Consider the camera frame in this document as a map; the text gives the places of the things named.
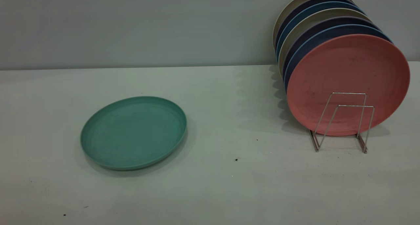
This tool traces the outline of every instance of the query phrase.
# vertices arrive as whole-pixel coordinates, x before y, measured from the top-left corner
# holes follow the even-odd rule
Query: plate rack
[[[319,125],[321,123],[322,118],[324,117],[325,110],[327,109],[328,104],[330,103],[331,97],[333,95],[364,95],[365,96],[365,99],[363,101],[363,105],[348,105],[348,104],[339,104],[339,105],[337,105],[336,108],[335,108],[335,110],[334,110],[333,115],[331,116],[331,119],[330,119],[330,122],[329,122],[329,124],[327,126],[327,129],[325,130],[325,133],[324,133],[324,135],[322,137],[321,143],[319,143],[318,142],[318,138],[316,137],[317,130],[318,130],[318,127],[319,127]],[[328,98],[328,101],[325,104],[324,111],[322,112],[321,117],[319,118],[318,125],[316,126],[315,131],[309,130],[309,134],[311,136],[312,143],[314,145],[314,148],[315,148],[315,151],[316,152],[318,152],[319,149],[321,148],[321,145],[324,142],[325,136],[327,135],[328,129],[330,128],[331,122],[333,121],[334,116],[335,116],[335,114],[336,114],[336,112],[337,112],[337,110],[339,108],[362,108],[362,114],[360,116],[360,122],[359,122],[359,129],[357,130],[357,134],[355,134],[354,136],[356,137],[356,139],[358,139],[358,141],[360,143],[360,147],[362,148],[362,152],[363,153],[367,153],[368,152],[368,149],[366,147],[366,144],[368,143],[367,140],[369,138],[370,127],[372,126],[373,115],[375,113],[375,107],[374,106],[371,106],[371,105],[366,105],[366,98],[367,98],[367,94],[366,93],[332,92],[330,94],[330,97]],[[363,138],[360,135],[360,127],[362,126],[363,112],[365,111],[365,108],[372,108],[372,115],[370,116],[369,128],[368,128],[367,133],[366,133],[366,138],[363,141]]]

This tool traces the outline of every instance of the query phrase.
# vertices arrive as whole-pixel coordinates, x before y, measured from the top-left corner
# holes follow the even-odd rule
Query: navy blue plate
[[[290,22],[290,20],[293,19],[293,17],[296,17],[297,14],[299,14],[301,11],[305,10],[306,8],[308,8],[310,6],[313,6],[313,5],[316,5],[318,3],[322,3],[322,2],[345,2],[345,3],[355,5],[350,0],[309,0],[309,1],[306,1],[302,4],[300,4],[297,8],[295,8],[293,11],[291,11],[290,14],[287,15],[287,17],[283,21],[282,25],[280,26],[279,30],[277,31],[276,41],[274,42],[276,44],[276,46],[274,48],[277,49],[277,42],[279,41],[279,37],[280,37],[282,31],[284,30],[284,28]]]
[[[295,17],[293,17],[292,20],[285,26],[284,30],[282,31],[279,40],[277,41],[277,48],[276,48],[276,57],[277,61],[279,61],[279,53],[280,48],[282,47],[282,43],[286,39],[287,35],[290,33],[290,31],[302,20],[304,20],[306,17],[309,17],[311,14],[314,14],[315,12],[322,11],[329,8],[349,8],[353,9],[355,11],[361,12],[364,14],[364,12],[356,7],[355,5],[345,3],[345,2],[322,2],[318,3],[316,5],[310,6],[306,8],[305,10],[299,12]]]
[[[364,25],[340,25],[340,26],[334,26],[331,28],[328,28],[324,31],[321,31],[317,33],[316,35],[309,38],[307,41],[305,41],[293,54],[293,56],[290,59],[290,62],[287,65],[286,71],[285,71],[285,77],[284,77],[284,87],[287,92],[287,86],[288,81],[290,79],[290,76],[293,73],[294,68],[298,65],[300,60],[308,54],[312,49],[317,47],[318,45],[339,36],[348,35],[348,34],[368,34],[368,35],[374,35],[380,38],[383,38],[390,42],[390,39],[384,35],[384,33],[380,32],[379,30],[364,26]]]
[[[364,26],[370,26],[372,28],[375,28],[377,30],[380,30],[377,26],[372,24],[372,22],[369,22],[367,20],[358,18],[358,17],[352,17],[352,16],[341,16],[341,17],[334,17],[330,18],[324,21],[319,22],[318,24],[312,26],[308,30],[306,30],[302,35],[300,35],[296,41],[291,45],[289,51],[286,54],[286,57],[284,59],[283,64],[283,72],[282,77],[284,77],[286,67],[288,65],[288,62],[290,61],[292,55],[296,52],[296,50],[310,37],[314,36],[316,33],[319,33],[323,30],[326,30],[330,27],[339,26],[339,25],[345,25],[345,24],[355,24],[355,25],[364,25]]]

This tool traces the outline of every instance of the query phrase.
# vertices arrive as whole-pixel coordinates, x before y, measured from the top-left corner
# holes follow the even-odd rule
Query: green plate
[[[94,114],[81,132],[81,147],[113,170],[136,170],[169,156],[186,132],[186,116],[173,102],[150,96],[114,102]]]

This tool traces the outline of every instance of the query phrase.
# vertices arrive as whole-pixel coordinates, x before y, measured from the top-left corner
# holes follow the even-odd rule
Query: plate
[[[375,28],[365,25],[346,24],[324,29],[310,37],[308,40],[306,40],[291,56],[290,61],[288,62],[284,72],[283,83],[285,91],[287,92],[288,90],[290,76],[292,75],[295,67],[307,53],[309,53],[312,49],[316,48],[318,45],[324,43],[325,41],[348,34],[370,34],[383,38],[386,41],[390,42],[390,39],[386,35],[384,35],[384,33]]]
[[[392,43],[374,35],[344,35],[324,42],[299,62],[290,77],[287,102],[294,117],[315,130],[331,92],[363,92],[366,105],[375,107],[374,127],[399,107],[409,83],[408,62]],[[318,132],[324,134],[338,104],[362,105],[363,99],[334,95]],[[339,108],[327,134],[356,134],[361,113],[361,108]],[[361,132],[369,128],[371,114],[371,108],[364,110]]]
[[[309,17],[311,14],[314,14],[318,11],[322,11],[329,8],[348,8],[352,9],[358,12],[361,12],[364,14],[364,12],[351,4],[345,3],[345,2],[322,2],[318,3],[316,5],[310,6],[306,8],[305,10],[301,11],[299,14],[296,15],[296,17],[293,17],[292,20],[286,25],[284,30],[282,31],[282,34],[279,37],[279,41],[277,42],[277,49],[276,49],[276,57],[277,60],[279,59],[279,53],[280,53],[280,47],[282,46],[284,40],[286,39],[287,35],[290,33],[290,31],[302,20],[304,20],[306,17]]]
[[[354,5],[354,3],[351,2],[350,0],[309,0],[307,2],[300,4],[297,8],[291,11],[290,14],[288,14],[288,16],[280,25],[279,30],[277,31],[277,34],[276,34],[276,40],[274,42],[276,45],[275,50],[277,49],[277,42],[279,41],[280,34],[282,33],[286,25],[290,22],[290,20],[292,20],[293,17],[296,17],[297,14],[299,14],[301,11],[305,10],[306,8],[309,8],[310,6],[316,5],[318,3],[323,3],[323,2],[345,2],[348,4]]]
[[[173,102],[152,96],[114,102],[95,113],[81,132],[89,158],[113,170],[136,170],[172,153],[186,132],[186,116]]]
[[[274,50],[276,50],[277,42],[275,42],[275,39],[276,39],[277,31],[279,30],[280,25],[283,23],[284,19],[288,16],[288,14],[291,13],[291,11],[293,11],[300,4],[302,4],[306,1],[308,1],[308,0],[293,0],[280,13],[279,17],[277,18],[276,23],[274,24],[274,29],[273,29],[273,47],[274,47]]]
[[[328,28],[331,28],[331,27],[334,27],[334,26],[339,26],[339,25],[349,25],[349,24],[365,25],[365,26],[369,26],[369,27],[372,27],[372,28],[380,31],[380,29],[377,26],[375,26],[372,22],[367,21],[367,20],[362,19],[362,18],[358,18],[358,17],[334,17],[334,18],[330,18],[328,20],[324,20],[324,21],[316,24],[315,26],[307,29],[306,31],[304,31],[296,39],[296,41],[291,45],[291,47],[288,50],[288,53],[286,54],[285,58],[283,59],[283,65],[282,65],[282,68],[281,68],[282,77],[285,76],[286,67],[287,67],[291,57],[293,56],[293,54],[298,50],[298,48],[300,48],[300,46],[302,46],[302,44],[304,44],[307,40],[309,40],[309,38],[311,38],[315,34],[321,32],[321,31],[324,31]]]
[[[369,18],[366,17],[361,12],[348,9],[348,8],[330,8],[322,11],[318,11],[314,14],[311,14],[309,17],[306,17],[304,20],[299,22],[287,35],[285,38],[283,45],[280,47],[279,52],[279,68],[280,74],[283,77],[283,65],[284,59],[286,54],[288,53],[292,44],[302,35],[304,32],[309,30],[312,26],[316,25],[317,23],[328,20],[335,17],[358,17],[363,20],[370,21]]]

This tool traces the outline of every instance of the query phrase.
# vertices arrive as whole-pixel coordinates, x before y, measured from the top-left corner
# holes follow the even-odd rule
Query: gray wall
[[[0,68],[275,63],[291,0],[1,0]],[[420,60],[419,0],[354,0]]]

